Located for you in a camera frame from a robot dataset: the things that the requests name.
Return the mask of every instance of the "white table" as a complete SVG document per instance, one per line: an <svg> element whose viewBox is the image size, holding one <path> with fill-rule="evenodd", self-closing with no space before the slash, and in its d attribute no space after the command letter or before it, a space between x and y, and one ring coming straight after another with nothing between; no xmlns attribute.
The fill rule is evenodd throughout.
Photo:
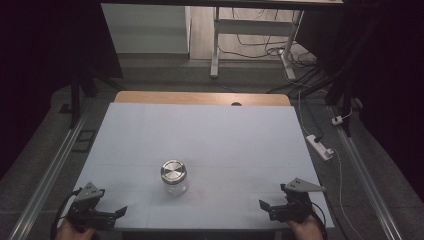
<svg viewBox="0 0 424 240"><path fill-rule="evenodd" d="M160 167L185 163L188 191L168 195ZM294 108L112 103L76 188L106 190L99 211L128 206L119 229L278 230L259 208L285 204L281 183L319 184ZM310 193L333 227L322 193Z"/></svg>

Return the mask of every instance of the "white cable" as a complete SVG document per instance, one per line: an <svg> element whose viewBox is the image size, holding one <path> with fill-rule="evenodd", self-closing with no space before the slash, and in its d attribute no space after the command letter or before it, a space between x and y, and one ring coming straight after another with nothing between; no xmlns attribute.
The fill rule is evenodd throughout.
<svg viewBox="0 0 424 240"><path fill-rule="evenodd" d="M309 134L308 131L306 131L306 128L303 125L302 110L300 109L300 92L302 92L302 91L299 91L299 117L300 117L300 125L302 126L303 130L305 131L305 133L308 134L308 136L309 136L311 134Z"/></svg>
<svg viewBox="0 0 424 240"><path fill-rule="evenodd" d="M342 117L342 119L348 118L352 114L352 107L350 108L350 113L347 116Z"/></svg>
<svg viewBox="0 0 424 240"><path fill-rule="evenodd" d="M344 217L346 218L347 222L349 223L350 227L353 229L353 231L358 235L358 237L362 240L364 240L362 238L362 236L358 233L358 231L356 231L356 229L353 227L352 223L350 222L349 218L347 217L346 213L344 212L343 209L343 204L342 204L342 185L343 185L343 177L342 177L342 160L340 159L340 155L339 152L337 152L336 149L333 148L333 151L337 154L337 158L339 159L339 167L340 167L340 188L339 188L339 203L340 203L340 207L342 209L342 213L344 215Z"/></svg>

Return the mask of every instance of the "wall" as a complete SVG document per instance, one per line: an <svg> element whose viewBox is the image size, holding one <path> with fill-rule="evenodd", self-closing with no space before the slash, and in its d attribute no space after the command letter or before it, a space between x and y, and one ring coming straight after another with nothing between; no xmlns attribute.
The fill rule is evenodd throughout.
<svg viewBox="0 0 424 240"><path fill-rule="evenodd" d="M102 4L117 53L188 53L186 8Z"/></svg>

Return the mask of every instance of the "aluminum rail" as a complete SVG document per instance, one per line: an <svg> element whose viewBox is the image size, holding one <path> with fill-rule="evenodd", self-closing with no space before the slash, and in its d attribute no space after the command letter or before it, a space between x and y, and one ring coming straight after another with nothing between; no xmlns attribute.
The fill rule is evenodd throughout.
<svg viewBox="0 0 424 240"><path fill-rule="evenodd" d="M334 113L330 107L328 107L327 110L330 111L330 113L334 116ZM372 180L372 177L368 172L367 167L365 166L364 161L358 152L358 149L356 148L355 143L353 142L352 138L347 137L346 133L341 127L338 127L337 131L343 146L345 147L345 150L348 153L349 158L356 170L358 178L364 187L368 199L376 211L376 215L380 220L380 224L383 227L384 232L386 233L387 239L401 240L402 235L398 229L398 226L396 225L386 202L375 186L374 181Z"/></svg>
<svg viewBox="0 0 424 240"><path fill-rule="evenodd" d="M50 193L50 190L53 187L53 184L57 179L57 176L59 175L60 170L62 169L63 164L65 163L66 158L68 157L69 152L72 149L76 138L78 137L79 132L82 129L82 126L87 119L88 113L93 105L93 101L93 99L85 100L80 120L76 123L73 129L69 130L65 140L59 148L59 151L56 153L53 161L50 163L42 179L38 183L34 194L25 206L25 209L13 227L8 239L23 240L27 238L44 202L47 199L47 196Z"/></svg>

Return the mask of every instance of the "black curtain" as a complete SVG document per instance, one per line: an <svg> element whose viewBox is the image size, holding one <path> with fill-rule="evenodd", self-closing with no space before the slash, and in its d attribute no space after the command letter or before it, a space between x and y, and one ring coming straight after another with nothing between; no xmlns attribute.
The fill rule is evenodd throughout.
<svg viewBox="0 0 424 240"><path fill-rule="evenodd" d="M75 71L122 77L100 4L7 0L0 8L3 176Z"/></svg>
<svg viewBox="0 0 424 240"><path fill-rule="evenodd" d="M360 117L424 200L424 4L392 1L360 59Z"/></svg>

